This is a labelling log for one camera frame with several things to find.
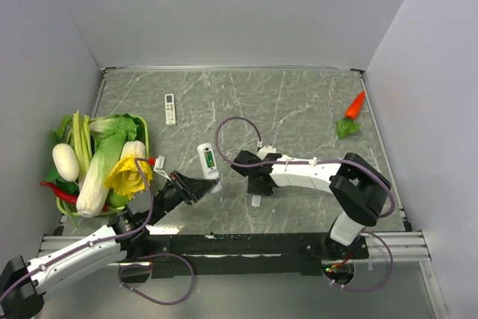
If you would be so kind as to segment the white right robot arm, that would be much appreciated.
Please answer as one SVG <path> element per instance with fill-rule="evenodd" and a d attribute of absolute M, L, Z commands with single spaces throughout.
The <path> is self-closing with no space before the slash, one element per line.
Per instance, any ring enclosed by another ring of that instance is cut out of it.
<path fill-rule="evenodd" d="M 343 258 L 354 240 L 367 228 L 375 226 L 387 199 L 394 211 L 390 182 L 361 156 L 348 152 L 344 158 L 318 160 L 293 158 L 281 153 L 254 154 L 242 150 L 231 168 L 248 180 L 247 191 L 270 196 L 275 188 L 308 188 L 330 193 L 342 212 L 329 230 L 327 252 Z"/>

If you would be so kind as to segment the white battery cover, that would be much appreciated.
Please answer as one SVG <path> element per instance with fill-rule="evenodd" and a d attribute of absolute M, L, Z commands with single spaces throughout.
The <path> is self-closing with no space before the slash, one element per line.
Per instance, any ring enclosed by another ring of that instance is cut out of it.
<path fill-rule="evenodd" d="M 251 199 L 251 206 L 254 208 L 258 208 L 261 205 L 261 198 L 260 195 L 253 195 Z"/>

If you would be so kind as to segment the orange toy carrot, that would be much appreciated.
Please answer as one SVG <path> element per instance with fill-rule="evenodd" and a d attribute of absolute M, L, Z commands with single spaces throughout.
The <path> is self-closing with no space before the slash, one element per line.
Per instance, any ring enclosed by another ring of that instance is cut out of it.
<path fill-rule="evenodd" d="M 355 120 L 359 116 L 365 98 L 366 93 L 364 91 L 357 95 L 344 114 L 347 119 Z"/>

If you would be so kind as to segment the red chili pepper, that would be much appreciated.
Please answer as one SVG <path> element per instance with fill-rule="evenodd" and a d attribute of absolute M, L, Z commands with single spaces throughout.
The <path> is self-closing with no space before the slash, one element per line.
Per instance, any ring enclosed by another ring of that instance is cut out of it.
<path fill-rule="evenodd" d="M 41 182 L 40 185 L 51 189 L 52 192 L 55 194 L 55 196 L 64 202 L 67 202 L 73 205 L 77 203 L 77 196 L 74 196 L 70 193 L 62 191 L 56 184 L 52 182 Z"/>

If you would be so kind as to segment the white eggplant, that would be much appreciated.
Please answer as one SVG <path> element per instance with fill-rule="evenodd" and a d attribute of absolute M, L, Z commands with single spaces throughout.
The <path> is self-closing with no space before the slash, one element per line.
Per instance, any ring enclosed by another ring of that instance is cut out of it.
<path fill-rule="evenodd" d="M 61 178 L 74 182 L 79 176 L 79 164 L 73 148 L 66 143 L 57 144 L 52 150 L 52 158 Z"/>

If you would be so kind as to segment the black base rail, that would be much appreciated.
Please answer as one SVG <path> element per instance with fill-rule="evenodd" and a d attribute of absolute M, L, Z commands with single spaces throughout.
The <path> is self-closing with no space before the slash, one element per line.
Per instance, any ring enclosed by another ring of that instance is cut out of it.
<path fill-rule="evenodd" d="M 148 278 L 201 275 L 299 273 L 320 276 L 323 266 L 369 258 L 363 236 L 344 247 L 323 232 L 216 235 L 151 235 L 132 258 L 122 263 L 121 279 L 141 283 Z"/>

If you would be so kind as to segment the green plastic basket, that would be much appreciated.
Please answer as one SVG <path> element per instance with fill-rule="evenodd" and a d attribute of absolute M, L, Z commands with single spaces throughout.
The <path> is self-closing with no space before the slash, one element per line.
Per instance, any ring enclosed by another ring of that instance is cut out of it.
<path fill-rule="evenodd" d="M 62 119 L 62 122 L 60 126 L 58 127 L 58 130 L 54 133 L 55 145 L 59 143 L 66 143 L 73 148 L 72 116 L 67 115 Z M 144 145 L 146 146 L 146 156 L 149 157 L 149 133 L 148 133 L 147 124 L 142 117 L 137 117 L 137 116 L 132 116 L 132 117 L 138 120 L 138 122 L 140 123 L 139 134 L 136 140 L 139 140 L 144 143 Z M 90 139 L 91 139 L 92 151 L 94 153 L 94 139 L 92 134 L 90 134 Z M 56 167 L 53 166 L 52 171 L 50 172 L 50 174 L 48 174 L 46 182 L 52 182 L 56 184 L 62 191 L 65 191 L 74 196 L 77 196 L 78 198 L 83 180 L 84 178 L 80 179 L 78 177 L 74 182 L 68 182 L 60 177 Z M 113 214 L 114 212 L 119 212 L 124 209 L 124 206 L 128 203 L 128 201 L 129 200 L 126 197 L 116 195 L 113 192 L 113 190 L 110 189 L 110 192 L 108 193 L 107 202 L 104 205 L 104 208 L 102 209 L 101 214 L 97 216 L 108 215 L 108 214 Z M 63 214 L 66 214 L 70 217 L 80 216 L 79 213 L 76 211 L 76 204 L 75 205 L 69 204 L 57 198 L 57 207 Z"/>

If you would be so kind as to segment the large green napa cabbage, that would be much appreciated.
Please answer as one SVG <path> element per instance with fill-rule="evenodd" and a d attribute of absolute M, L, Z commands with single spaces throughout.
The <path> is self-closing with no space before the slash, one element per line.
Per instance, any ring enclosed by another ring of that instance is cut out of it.
<path fill-rule="evenodd" d="M 139 128 L 138 120 L 128 114 L 95 118 L 89 122 L 94 153 L 76 201 L 80 216 L 101 214 L 110 192 L 107 178 L 119 161 L 125 143 L 137 139 Z"/>

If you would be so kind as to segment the green battery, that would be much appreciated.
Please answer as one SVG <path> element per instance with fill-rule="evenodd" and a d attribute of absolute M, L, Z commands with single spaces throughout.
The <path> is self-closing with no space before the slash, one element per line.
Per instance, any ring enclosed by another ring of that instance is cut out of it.
<path fill-rule="evenodd" d="M 205 151 L 204 151 L 205 163 L 206 163 L 207 168 L 213 168 L 213 167 L 209 167 L 209 166 L 208 166 L 208 155 L 207 155 L 207 152 L 208 152 L 208 151 L 210 151 L 210 150 L 205 150 Z"/>
<path fill-rule="evenodd" d="M 208 166 L 215 167 L 214 155 L 212 151 L 207 152 L 208 155 Z"/>

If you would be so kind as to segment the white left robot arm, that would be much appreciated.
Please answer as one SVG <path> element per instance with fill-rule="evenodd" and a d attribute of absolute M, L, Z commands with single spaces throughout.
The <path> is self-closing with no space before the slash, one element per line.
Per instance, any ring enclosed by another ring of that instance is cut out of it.
<path fill-rule="evenodd" d="M 1 272 L 2 317 L 32 318 L 64 287 L 114 262 L 142 259 L 148 250 L 147 227 L 183 202 L 198 202 L 218 183 L 174 171 L 160 192 L 136 193 L 123 211 L 91 235 L 29 261 L 20 255 L 12 258 Z"/>

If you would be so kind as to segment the small white remote control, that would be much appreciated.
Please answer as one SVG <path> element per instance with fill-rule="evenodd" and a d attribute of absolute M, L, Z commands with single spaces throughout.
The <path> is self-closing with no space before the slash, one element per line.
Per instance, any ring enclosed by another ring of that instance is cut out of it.
<path fill-rule="evenodd" d="M 176 124 L 175 96 L 172 93 L 164 95 L 165 121 L 167 126 Z"/>

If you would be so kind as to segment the pale green celery stalks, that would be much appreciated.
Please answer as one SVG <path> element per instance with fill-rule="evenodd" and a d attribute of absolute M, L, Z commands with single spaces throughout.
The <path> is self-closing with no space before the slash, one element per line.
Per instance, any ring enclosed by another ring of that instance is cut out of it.
<path fill-rule="evenodd" d="M 90 139 L 90 118 L 77 111 L 72 116 L 72 144 L 79 166 L 79 178 L 86 176 L 93 157 Z"/>

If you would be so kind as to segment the yellow green napa cabbage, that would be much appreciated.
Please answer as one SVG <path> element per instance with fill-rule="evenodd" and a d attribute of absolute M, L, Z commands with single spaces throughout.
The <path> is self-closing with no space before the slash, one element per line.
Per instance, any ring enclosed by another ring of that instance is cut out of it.
<path fill-rule="evenodd" d="M 146 146 L 139 140 L 127 141 L 118 162 L 105 180 L 105 187 L 128 200 L 137 192 L 144 191 L 146 186 L 135 162 L 137 158 L 147 160 Z"/>

